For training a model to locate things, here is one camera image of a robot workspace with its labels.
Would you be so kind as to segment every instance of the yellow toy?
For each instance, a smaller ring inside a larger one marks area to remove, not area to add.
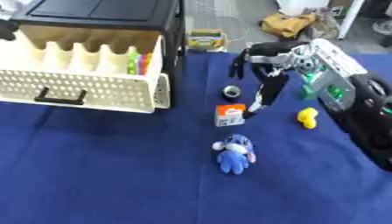
[[[298,113],[297,119],[305,128],[312,130],[317,127],[316,116],[318,115],[319,112],[315,108],[306,108]]]

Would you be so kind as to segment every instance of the stuffed toy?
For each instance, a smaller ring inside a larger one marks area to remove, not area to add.
[[[256,162],[253,144],[245,136],[229,136],[223,142],[214,143],[213,149],[221,151],[217,162],[224,173],[233,171],[234,174],[240,175],[249,167],[249,163]]]

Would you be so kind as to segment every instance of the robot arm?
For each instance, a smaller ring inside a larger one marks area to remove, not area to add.
[[[262,83],[244,118],[270,106],[294,70],[310,94],[377,165],[392,172],[392,88],[325,39],[252,45],[234,59],[230,76],[242,79],[250,63]]]

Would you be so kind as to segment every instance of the blue fabric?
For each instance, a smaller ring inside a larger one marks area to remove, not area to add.
[[[227,78],[231,54],[190,54],[179,106],[154,115],[0,104],[1,224],[368,224],[392,220],[392,174],[381,171],[300,81],[242,126],[215,128],[220,90],[238,84],[251,103],[258,85]],[[359,55],[392,81],[390,55]],[[320,109],[318,127],[295,114]],[[211,145],[243,134],[257,162],[221,173]]]

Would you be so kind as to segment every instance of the white wire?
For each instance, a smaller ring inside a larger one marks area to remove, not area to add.
[[[238,21],[240,21],[241,23],[243,23],[243,24],[247,27],[247,29],[246,29],[246,31],[243,33],[243,36],[242,36],[242,37],[240,37],[240,38],[235,38],[235,39],[229,39],[229,40],[228,40],[228,43],[229,43],[229,44],[232,43],[232,42],[235,42],[235,41],[240,41],[240,40],[245,39],[245,38],[247,37],[248,33],[250,32],[250,26],[249,26],[248,23],[245,22],[243,19],[241,19],[241,18],[239,18],[239,17],[230,16],[230,15],[228,15],[227,13],[226,13],[226,15],[225,15],[225,13],[222,13],[221,11],[217,10],[216,8],[211,7],[211,6],[208,6],[208,5],[206,5],[206,4],[204,4],[204,3],[201,3],[201,2],[196,2],[196,4],[198,4],[198,5],[200,5],[200,6],[203,6],[203,7],[206,7],[206,8],[209,9],[209,10],[215,11],[215,12],[217,13],[217,15],[222,15],[222,16],[225,16],[225,17],[228,17],[228,18],[237,19]]]

